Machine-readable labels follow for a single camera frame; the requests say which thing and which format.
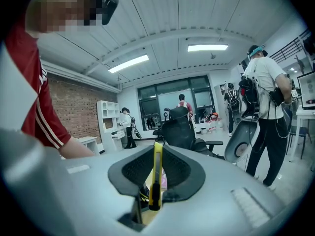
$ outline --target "white t-shirt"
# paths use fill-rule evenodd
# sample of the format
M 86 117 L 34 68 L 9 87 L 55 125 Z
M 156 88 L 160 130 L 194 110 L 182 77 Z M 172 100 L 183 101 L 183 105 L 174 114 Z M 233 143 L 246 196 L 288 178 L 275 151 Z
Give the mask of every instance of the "white t-shirt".
M 273 91 L 276 88 L 275 79 L 279 74 L 286 75 L 282 68 L 269 57 L 252 59 L 244 72 L 244 76 L 254 71 L 259 77 L 260 86 L 267 91 Z M 268 99 L 265 100 L 265 102 L 269 102 L 269 95 L 264 94 L 263 97 L 267 97 Z M 270 102 L 269 117 L 268 114 L 266 114 L 263 119 L 279 119 L 283 116 L 281 105 L 276 107 L 273 102 Z
M 130 115 L 126 114 L 125 115 L 125 121 L 124 121 L 124 125 L 129 125 L 131 124 L 131 117 Z

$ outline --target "chair headrest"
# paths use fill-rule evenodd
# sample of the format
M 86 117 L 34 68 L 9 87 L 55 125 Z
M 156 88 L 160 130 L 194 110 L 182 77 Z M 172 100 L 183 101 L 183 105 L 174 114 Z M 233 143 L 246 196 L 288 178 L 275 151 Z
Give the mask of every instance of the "chair headrest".
M 177 107 L 173 109 L 165 108 L 164 111 L 168 111 L 172 119 L 181 118 L 188 114 L 188 109 L 185 107 Z

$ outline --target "staircase railing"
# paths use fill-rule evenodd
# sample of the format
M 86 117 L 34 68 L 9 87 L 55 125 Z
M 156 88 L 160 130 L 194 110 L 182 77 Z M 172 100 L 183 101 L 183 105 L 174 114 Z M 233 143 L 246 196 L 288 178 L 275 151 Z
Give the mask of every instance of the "staircase railing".
M 294 54 L 303 50 L 302 44 L 299 38 L 295 38 L 286 46 L 282 47 L 279 51 L 275 52 L 270 56 L 275 62 L 280 63 L 293 56 Z

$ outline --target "chair armrest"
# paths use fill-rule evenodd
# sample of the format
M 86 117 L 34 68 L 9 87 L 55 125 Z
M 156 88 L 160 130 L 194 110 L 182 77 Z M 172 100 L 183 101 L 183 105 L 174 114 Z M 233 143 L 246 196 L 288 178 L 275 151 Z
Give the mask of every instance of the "chair armrest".
M 223 145 L 222 141 L 206 141 L 206 145 Z
M 213 151 L 213 147 L 215 145 L 223 145 L 223 142 L 222 141 L 206 141 L 206 145 L 209 145 L 208 150 L 210 152 L 212 152 Z

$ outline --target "window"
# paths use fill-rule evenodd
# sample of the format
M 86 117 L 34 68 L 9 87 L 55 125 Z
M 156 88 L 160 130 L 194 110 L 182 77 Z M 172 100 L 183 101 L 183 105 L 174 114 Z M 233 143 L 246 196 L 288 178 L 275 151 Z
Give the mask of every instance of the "window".
M 154 98 L 156 95 L 156 89 L 154 86 L 142 88 L 139 90 L 139 100 Z
M 156 99 L 141 102 L 142 114 L 144 116 L 158 114 Z
M 206 77 L 191 78 L 190 82 L 192 89 L 202 89 L 209 87 Z
M 179 81 L 172 81 L 168 83 L 163 83 L 157 85 L 157 93 L 168 93 L 168 92 L 176 92 L 181 90 L 189 89 L 188 80 L 179 80 Z
M 196 97 L 196 103 L 197 103 L 198 108 L 212 105 L 210 93 L 208 90 L 202 91 L 202 92 L 196 92 L 195 97 Z
M 138 89 L 143 130 L 158 129 L 164 121 L 164 108 L 176 108 L 179 95 L 191 104 L 196 123 L 206 119 L 215 108 L 207 76 L 161 83 Z
M 161 120 L 158 115 L 144 117 L 143 120 L 146 130 L 158 129 L 161 127 Z

